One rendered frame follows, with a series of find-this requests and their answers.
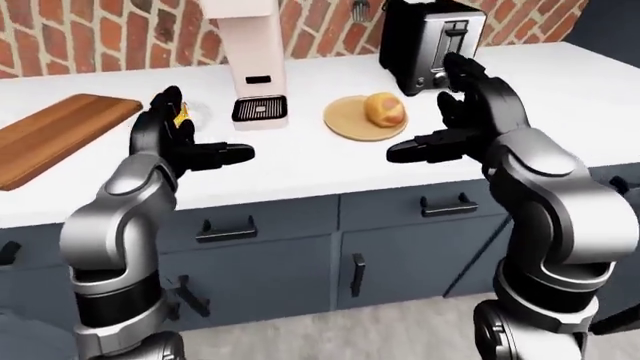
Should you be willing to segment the wooden cutting board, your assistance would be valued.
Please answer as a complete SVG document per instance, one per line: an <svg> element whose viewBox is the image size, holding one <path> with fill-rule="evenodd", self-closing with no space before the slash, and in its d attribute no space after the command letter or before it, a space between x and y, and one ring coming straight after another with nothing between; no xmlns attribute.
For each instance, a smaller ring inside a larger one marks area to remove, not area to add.
<svg viewBox="0 0 640 360"><path fill-rule="evenodd" d="M134 116L140 101L76 94L0 128L0 191L12 191Z"/></svg>

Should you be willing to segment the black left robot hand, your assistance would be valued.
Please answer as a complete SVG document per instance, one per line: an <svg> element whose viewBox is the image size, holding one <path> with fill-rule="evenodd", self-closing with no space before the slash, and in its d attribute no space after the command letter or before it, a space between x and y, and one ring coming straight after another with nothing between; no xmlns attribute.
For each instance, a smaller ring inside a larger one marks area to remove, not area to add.
<svg viewBox="0 0 640 360"><path fill-rule="evenodd" d="M195 125L186 119L177 124L182 92L169 86L155 95L148 110L133 125L129 153L151 152L168 164L176 178L188 171L216 170L255 158L252 146L241 143L195 143Z"/></svg>

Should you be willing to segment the white coffee machine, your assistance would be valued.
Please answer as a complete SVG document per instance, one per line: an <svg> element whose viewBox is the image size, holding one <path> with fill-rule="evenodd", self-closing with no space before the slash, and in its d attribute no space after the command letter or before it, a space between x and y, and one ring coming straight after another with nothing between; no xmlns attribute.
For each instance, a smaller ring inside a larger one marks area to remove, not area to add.
<svg viewBox="0 0 640 360"><path fill-rule="evenodd" d="M234 128L284 128L288 101L278 0L198 2L204 17L216 20L230 66L236 92Z"/></svg>

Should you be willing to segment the yellow croissant bread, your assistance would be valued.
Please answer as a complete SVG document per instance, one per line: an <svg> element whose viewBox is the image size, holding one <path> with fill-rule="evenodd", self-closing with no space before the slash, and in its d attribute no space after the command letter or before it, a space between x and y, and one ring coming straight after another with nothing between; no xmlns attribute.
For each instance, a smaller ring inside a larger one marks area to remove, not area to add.
<svg viewBox="0 0 640 360"><path fill-rule="evenodd" d="M187 106L187 104L185 102L183 102L181 104L180 112L178 113L177 116L175 116L175 118L173 120L174 125L177 128L179 128L182 125L183 122L185 122L186 120L190 120L190 119L191 119L191 117L190 117L190 115L188 113L188 106Z"/></svg>

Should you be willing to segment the grey cabinet door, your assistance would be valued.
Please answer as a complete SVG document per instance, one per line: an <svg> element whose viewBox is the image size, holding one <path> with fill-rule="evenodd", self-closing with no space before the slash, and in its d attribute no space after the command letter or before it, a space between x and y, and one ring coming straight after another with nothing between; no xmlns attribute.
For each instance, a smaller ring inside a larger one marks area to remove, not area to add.
<svg viewBox="0 0 640 360"><path fill-rule="evenodd" d="M162 285L179 306L165 329L186 331L328 311L331 238L314 236L163 254ZM201 317L173 290L181 275L188 289L209 302Z"/></svg>
<svg viewBox="0 0 640 360"><path fill-rule="evenodd" d="M337 308L442 296L499 225L503 215L343 233ZM352 254L366 269L351 297Z"/></svg>

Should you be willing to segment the clear glass plate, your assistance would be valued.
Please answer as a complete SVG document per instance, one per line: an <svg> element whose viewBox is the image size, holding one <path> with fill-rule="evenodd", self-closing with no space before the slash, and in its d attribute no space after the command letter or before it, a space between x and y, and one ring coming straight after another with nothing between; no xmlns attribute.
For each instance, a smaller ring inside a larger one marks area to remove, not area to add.
<svg viewBox="0 0 640 360"><path fill-rule="evenodd" d="M185 101L183 103L185 117L193 122L197 131L205 131L213 122L214 115L211 108L199 101Z"/></svg>

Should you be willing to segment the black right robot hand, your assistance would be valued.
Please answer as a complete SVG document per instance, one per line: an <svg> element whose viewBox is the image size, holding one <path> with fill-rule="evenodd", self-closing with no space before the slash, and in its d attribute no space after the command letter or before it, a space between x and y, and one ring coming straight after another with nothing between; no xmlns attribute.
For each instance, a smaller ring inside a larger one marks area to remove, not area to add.
<svg viewBox="0 0 640 360"><path fill-rule="evenodd" d="M488 76L474 59L457 53L448 53L443 65L449 89L464 98L440 92L437 106L445 128L391 146L387 161L436 164L468 156L487 164L489 148L498 137L530 127L522 101L504 80Z"/></svg>

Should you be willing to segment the round golden bread roll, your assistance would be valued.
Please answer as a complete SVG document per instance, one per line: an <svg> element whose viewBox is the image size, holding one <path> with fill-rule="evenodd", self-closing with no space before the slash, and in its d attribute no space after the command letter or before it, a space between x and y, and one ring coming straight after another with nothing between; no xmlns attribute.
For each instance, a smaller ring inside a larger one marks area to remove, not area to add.
<svg viewBox="0 0 640 360"><path fill-rule="evenodd" d="M380 128L392 128L405 122L404 104L389 92L368 96L364 101L365 116Z"/></svg>

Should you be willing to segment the black silver toaster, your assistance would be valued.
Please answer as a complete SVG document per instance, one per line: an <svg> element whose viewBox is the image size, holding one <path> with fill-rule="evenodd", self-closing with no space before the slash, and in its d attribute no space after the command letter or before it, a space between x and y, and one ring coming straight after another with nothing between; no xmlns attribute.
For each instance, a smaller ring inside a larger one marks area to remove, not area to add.
<svg viewBox="0 0 640 360"><path fill-rule="evenodd" d="M475 56L486 14L455 0L386 0L379 64L412 97L446 86L447 53Z"/></svg>

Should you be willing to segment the round tan plate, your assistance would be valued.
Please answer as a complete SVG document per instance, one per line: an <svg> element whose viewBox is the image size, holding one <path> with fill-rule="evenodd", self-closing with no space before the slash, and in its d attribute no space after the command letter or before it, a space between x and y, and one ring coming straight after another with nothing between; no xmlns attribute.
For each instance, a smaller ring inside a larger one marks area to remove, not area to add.
<svg viewBox="0 0 640 360"><path fill-rule="evenodd" d="M403 114L402 122L388 128L371 122L366 116L366 99L365 95L355 95L331 102L324 109L324 124L341 137L361 142L388 140L404 131L408 125L406 114Z"/></svg>

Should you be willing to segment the grey cabinet drawer front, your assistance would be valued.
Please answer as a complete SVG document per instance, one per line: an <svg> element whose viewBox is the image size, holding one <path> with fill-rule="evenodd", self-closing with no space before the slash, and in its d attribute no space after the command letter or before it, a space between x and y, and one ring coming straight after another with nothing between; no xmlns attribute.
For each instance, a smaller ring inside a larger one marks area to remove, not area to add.
<svg viewBox="0 0 640 360"><path fill-rule="evenodd" d="M174 212L162 225L158 251L168 254L230 245L323 236L338 227L339 197L306 197L235 206L218 206ZM227 242L198 243L195 236L208 219L215 227L244 224L252 215L258 236Z"/></svg>
<svg viewBox="0 0 640 360"><path fill-rule="evenodd" d="M343 194L340 229L373 230L502 215L484 180L446 182Z"/></svg>

